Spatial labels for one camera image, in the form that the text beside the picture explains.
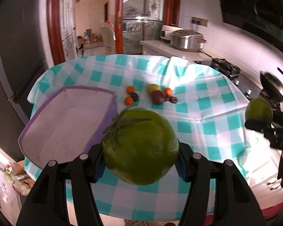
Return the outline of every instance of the wooden door frame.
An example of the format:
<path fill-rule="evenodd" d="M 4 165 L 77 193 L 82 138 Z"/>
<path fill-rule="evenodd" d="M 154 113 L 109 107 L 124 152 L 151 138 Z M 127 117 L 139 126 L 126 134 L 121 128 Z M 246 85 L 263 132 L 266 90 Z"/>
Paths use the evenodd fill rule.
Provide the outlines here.
<path fill-rule="evenodd" d="M 115 0 L 115 51 L 122 54 L 122 0 Z"/>
<path fill-rule="evenodd" d="M 49 44 L 55 65 L 65 62 L 60 29 L 60 0 L 46 1 Z"/>
<path fill-rule="evenodd" d="M 181 0 L 165 0 L 164 2 L 164 25 L 174 24 L 178 26 Z"/>

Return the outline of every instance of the electrical outlet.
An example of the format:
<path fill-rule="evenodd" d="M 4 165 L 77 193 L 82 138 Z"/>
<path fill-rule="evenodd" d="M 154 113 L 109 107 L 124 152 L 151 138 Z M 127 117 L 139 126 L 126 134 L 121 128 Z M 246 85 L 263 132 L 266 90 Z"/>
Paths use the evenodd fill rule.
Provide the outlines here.
<path fill-rule="evenodd" d="M 200 19 L 200 18 L 196 18 L 196 17 L 192 17 L 192 24 L 196 24 L 196 25 L 202 25 L 207 27 L 208 26 L 208 20 L 207 19 Z"/>

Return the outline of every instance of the checkered tablecloth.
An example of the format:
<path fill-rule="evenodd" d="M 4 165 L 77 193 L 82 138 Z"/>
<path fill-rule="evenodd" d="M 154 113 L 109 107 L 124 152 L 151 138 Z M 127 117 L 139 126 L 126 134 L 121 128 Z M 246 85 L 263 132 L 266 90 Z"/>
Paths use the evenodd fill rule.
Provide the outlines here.
<path fill-rule="evenodd" d="M 170 87 L 177 104 L 151 103 L 147 86 L 156 83 Z M 213 161 L 232 159 L 239 165 L 250 146 L 243 128 L 248 100 L 218 71 L 187 60 L 161 56 L 109 55 L 80 57 L 48 69 L 35 83 L 28 100 L 36 110 L 63 86 L 80 85 L 109 89 L 117 96 L 118 111 L 125 108 L 127 86 L 134 86 L 138 106 L 151 108 L 171 123 L 180 142 Z M 41 173 L 25 159 L 25 170 L 34 179 Z M 175 167 L 158 182 L 134 186 L 115 177 L 108 169 L 92 190 L 100 213 L 133 220 L 179 220 L 190 184 L 184 183 Z M 67 200 L 73 201 L 70 181 Z M 215 182 L 211 181 L 208 214 L 213 212 Z"/>

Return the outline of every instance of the lemon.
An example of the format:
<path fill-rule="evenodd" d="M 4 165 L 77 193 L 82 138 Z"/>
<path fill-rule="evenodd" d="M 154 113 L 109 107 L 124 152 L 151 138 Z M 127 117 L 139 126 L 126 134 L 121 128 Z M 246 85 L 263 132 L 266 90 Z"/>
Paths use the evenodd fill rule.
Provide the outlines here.
<path fill-rule="evenodd" d="M 148 94 L 151 95 L 151 93 L 155 90 L 161 90 L 160 86 L 157 84 L 150 84 L 147 88 Z"/>
<path fill-rule="evenodd" d="M 258 120 L 270 125 L 272 123 L 272 108 L 265 99 L 254 98 L 248 103 L 245 120 Z"/>

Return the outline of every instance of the stainless steel pot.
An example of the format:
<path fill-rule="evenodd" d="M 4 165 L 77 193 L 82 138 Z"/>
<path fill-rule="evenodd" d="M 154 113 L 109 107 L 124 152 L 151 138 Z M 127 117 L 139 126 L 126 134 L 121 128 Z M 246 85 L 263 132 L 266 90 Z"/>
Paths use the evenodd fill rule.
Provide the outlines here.
<path fill-rule="evenodd" d="M 283 75 L 283 71 L 278 68 L 278 71 Z M 280 80 L 270 72 L 260 71 L 260 81 L 263 90 L 267 95 L 279 103 L 283 102 L 283 84 Z"/>
<path fill-rule="evenodd" d="M 171 46 L 186 52 L 199 52 L 206 40 L 203 34 L 192 30 L 178 30 L 171 33 Z"/>

